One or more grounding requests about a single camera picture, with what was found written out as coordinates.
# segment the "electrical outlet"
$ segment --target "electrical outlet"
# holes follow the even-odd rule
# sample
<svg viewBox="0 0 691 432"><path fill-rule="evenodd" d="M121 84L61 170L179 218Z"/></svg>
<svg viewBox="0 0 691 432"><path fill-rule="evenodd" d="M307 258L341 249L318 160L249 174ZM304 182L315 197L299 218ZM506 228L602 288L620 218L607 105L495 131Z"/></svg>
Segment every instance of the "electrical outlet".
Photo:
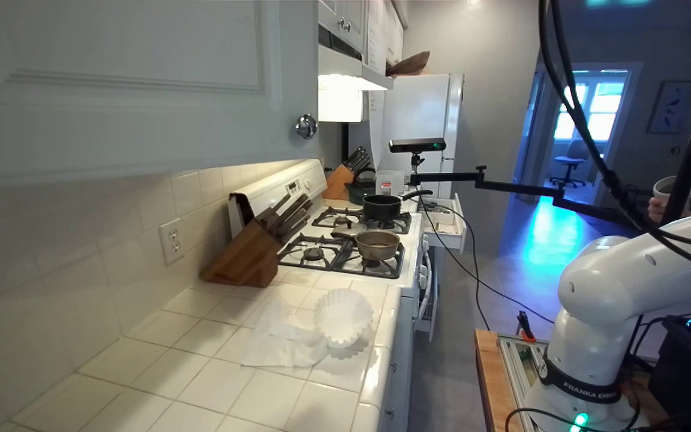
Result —
<svg viewBox="0 0 691 432"><path fill-rule="evenodd" d="M179 232L179 218L173 218L168 222L157 226L157 238L161 238L161 252L163 262L173 263L184 257L183 252L183 232Z"/></svg>

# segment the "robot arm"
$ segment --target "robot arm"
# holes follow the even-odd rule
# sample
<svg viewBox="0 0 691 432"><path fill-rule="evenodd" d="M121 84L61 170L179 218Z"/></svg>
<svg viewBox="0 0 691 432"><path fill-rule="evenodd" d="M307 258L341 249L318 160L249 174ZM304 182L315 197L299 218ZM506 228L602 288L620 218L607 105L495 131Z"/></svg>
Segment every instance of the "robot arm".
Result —
<svg viewBox="0 0 691 432"><path fill-rule="evenodd" d="M661 230L691 238L691 215ZM565 266L558 298L564 309L547 346L541 384L528 405L560 418L589 412L592 426L620 430L634 410L620 405L617 377L636 317L691 302L691 262L649 234L602 238Z"/></svg>

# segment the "white tile countertop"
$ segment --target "white tile countertop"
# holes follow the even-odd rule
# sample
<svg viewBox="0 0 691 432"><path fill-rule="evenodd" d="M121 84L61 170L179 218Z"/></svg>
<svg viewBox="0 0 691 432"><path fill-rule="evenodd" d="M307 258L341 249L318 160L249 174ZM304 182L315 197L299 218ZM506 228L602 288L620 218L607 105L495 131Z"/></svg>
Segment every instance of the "white tile countertop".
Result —
<svg viewBox="0 0 691 432"><path fill-rule="evenodd" d="M396 309L412 288L417 234L405 234L400 279L277 266L269 288L199 284L183 290L70 380L13 416L10 430L375 432L389 375ZM246 364L269 312L312 317L349 288L375 309L372 338L349 358L312 368Z"/></svg>

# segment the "frying pan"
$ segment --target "frying pan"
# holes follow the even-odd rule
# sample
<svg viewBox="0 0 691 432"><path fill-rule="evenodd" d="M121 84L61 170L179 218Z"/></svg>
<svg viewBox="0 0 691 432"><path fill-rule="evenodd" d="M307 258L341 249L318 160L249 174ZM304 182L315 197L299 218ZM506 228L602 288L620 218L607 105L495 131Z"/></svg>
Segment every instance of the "frying pan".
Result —
<svg viewBox="0 0 691 432"><path fill-rule="evenodd" d="M334 230L330 234L352 239L364 262L381 262L400 249L399 234L383 230L361 230L361 232Z"/></svg>

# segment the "clear plastic container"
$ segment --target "clear plastic container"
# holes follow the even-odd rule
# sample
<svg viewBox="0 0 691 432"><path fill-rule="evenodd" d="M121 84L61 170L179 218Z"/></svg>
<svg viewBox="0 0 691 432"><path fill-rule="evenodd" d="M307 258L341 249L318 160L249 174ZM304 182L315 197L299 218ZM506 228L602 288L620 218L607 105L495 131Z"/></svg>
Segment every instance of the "clear plastic container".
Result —
<svg viewBox="0 0 691 432"><path fill-rule="evenodd" d="M316 302L315 324L328 347L345 351L367 335L372 304L355 290L330 290Z"/></svg>

